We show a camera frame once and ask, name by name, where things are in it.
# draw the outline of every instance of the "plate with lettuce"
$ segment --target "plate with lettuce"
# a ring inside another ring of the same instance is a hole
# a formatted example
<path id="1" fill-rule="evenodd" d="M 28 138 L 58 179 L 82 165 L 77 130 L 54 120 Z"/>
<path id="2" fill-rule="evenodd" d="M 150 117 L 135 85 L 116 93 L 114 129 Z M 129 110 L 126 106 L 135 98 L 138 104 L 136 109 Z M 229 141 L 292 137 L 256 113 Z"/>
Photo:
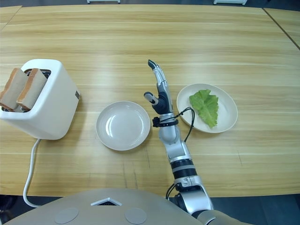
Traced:
<path id="1" fill-rule="evenodd" d="M 177 96 L 177 108 L 181 112 L 187 107 L 195 111 L 194 128 L 207 133 L 227 131 L 238 119 L 233 98 L 210 84 L 196 83 L 183 88 Z M 191 125 L 191 111 L 186 111 L 181 117 Z"/>

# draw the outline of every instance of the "plate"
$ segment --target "plate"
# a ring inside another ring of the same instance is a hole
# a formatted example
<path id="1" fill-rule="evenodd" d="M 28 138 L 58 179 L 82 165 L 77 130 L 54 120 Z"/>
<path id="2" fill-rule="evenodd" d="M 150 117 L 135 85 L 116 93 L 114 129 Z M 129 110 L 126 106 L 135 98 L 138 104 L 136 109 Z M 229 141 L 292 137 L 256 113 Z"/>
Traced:
<path id="1" fill-rule="evenodd" d="M 213 128 L 210 128 L 198 115 L 198 112 L 195 110 L 195 121 L 194 128 L 206 133 L 221 133 L 229 130 L 234 126 L 238 119 L 238 108 L 233 100 L 233 98 L 227 94 L 222 89 L 204 83 L 191 84 L 183 88 L 177 96 L 177 108 L 181 112 L 187 107 L 192 107 L 189 102 L 189 97 L 199 90 L 211 90 L 211 95 L 216 95 L 218 97 L 219 109 L 217 111 L 217 125 Z M 186 111 L 182 116 L 182 119 L 189 125 L 192 122 L 192 112 Z"/>
<path id="2" fill-rule="evenodd" d="M 108 105 L 99 115 L 96 133 L 108 148 L 126 151 L 139 146 L 150 131 L 150 118 L 137 103 L 120 101 Z"/>

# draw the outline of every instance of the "white toaster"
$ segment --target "white toaster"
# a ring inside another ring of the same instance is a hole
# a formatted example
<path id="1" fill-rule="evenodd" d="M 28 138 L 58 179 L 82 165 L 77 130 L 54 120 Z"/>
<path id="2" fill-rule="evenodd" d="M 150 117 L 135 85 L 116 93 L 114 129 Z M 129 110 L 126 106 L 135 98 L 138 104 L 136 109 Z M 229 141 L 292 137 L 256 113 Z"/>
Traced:
<path id="1" fill-rule="evenodd" d="M 35 138 L 60 139 L 69 130 L 80 92 L 60 61 L 30 60 L 21 70 L 33 68 L 51 71 L 33 108 L 28 112 L 7 112 L 2 108 L 0 119 Z"/>

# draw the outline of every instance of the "robotic arm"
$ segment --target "robotic arm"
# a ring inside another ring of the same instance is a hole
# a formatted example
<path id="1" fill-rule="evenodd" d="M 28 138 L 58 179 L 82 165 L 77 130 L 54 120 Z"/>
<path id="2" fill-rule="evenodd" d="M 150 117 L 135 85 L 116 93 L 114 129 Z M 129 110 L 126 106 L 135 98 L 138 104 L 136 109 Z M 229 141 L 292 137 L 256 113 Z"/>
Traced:
<path id="1" fill-rule="evenodd" d="M 174 175 L 174 185 L 179 192 L 169 200 L 197 218 L 201 212 L 213 210 L 213 205 L 201 178 L 197 175 L 187 145 L 180 138 L 178 120 L 174 118 L 172 99 L 165 75 L 155 62 L 149 60 L 148 65 L 157 80 L 158 98 L 150 92 L 145 92 L 144 97 L 160 115 L 159 118 L 154 118 L 153 126 L 160 127 L 159 138 L 165 146 Z"/>

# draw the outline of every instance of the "power cord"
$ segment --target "power cord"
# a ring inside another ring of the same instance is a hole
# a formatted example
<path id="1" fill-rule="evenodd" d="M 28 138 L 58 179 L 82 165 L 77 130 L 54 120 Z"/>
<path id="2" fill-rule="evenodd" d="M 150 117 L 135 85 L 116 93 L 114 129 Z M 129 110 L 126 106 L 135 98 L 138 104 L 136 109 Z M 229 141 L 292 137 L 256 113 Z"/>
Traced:
<path id="1" fill-rule="evenodd" d="M 28 173 L 28 177 L 27 177 L 27 180 L 26 180 L 26 183 L 25 183 L 25 186 L 24 186 L 24 190 L 23 190 L 23 199 L 24 199 L 24 202 L 26 204 L 28 204 L 29 206 L 34 207 L 34 208 L 37 208 L 40 205 L 35 205 L 35 204 L 32 204 L 31 202 L 29 202 L 28 199 L 27 199 L 27 192 L 28 192 L 28 187 L 30 185 L 30 181 L 31 181 L 32 175 L 33 175 L 34 156 L 35 156 L 34 153 L 35 153 L 35 150 L 36 150 L 38 144 L 40 143 L 40 141 L 41 141 L 41 139 L 37 139 L 37 141 L 34 143 L 32 149 L 31 149 L 29 173 Z"/>
<path id="2" fill-rule="evenodd" d="M 187 142 L 187 139 L 188 139 L 189 135 L 191 134 L 192 129 L 193 129 L 193 127 L 194 127 L 195 111 L 194 111 L 191 107 L 187 107 L 187 108 L 185 108 L 183 111 L 181 111 L 179 114 L 177 114 L 176 116 L 171 117 L 171 118 L 168 118 L 168 119 L 165 119 L 165 120 L 169 120 L 169 119 L 173 119 L 173 118 L 175 119 L 175 118 L 179 117 L 180 115 L 183 115 L 183 113 L 185 113 L 185 112 L 188 111 L 188 110 L 192 111 L 192 123 L 191 123 L 191 126 L 190 126 L 190 128 L 189 128 L 187 137 L 184 139 L 184 142 Z M 165 194 L 165 198 L 166 198 L 166 199 L 169 198 L 169 196 L 170 196 L 171 192 L 173 191 L 174 187 L 175 187 L 175 185 L 172 184 L 172 185 L 168 188 L 168 190 L 167 190 L 167 192 L 166 192 L 166 194 Z"/>

